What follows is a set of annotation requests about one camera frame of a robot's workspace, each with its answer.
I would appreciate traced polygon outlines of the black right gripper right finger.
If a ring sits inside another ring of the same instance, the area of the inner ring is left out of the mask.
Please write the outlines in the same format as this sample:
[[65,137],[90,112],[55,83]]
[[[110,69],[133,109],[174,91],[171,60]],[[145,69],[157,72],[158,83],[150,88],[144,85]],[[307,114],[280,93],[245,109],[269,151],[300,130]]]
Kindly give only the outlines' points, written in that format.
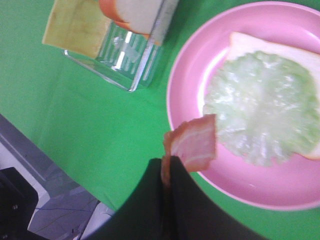
[[181,160],[170,158],[175,240],[265,240],[216,205],[196,184]]

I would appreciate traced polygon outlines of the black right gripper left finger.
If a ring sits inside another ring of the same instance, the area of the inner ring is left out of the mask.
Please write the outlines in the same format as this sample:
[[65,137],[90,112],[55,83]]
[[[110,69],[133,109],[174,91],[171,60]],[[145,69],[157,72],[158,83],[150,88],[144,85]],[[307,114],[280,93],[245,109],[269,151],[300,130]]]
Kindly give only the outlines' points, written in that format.
[[134,191],[115,214],[88,240],[160,240],[163,185],[161,160],[153,158]]

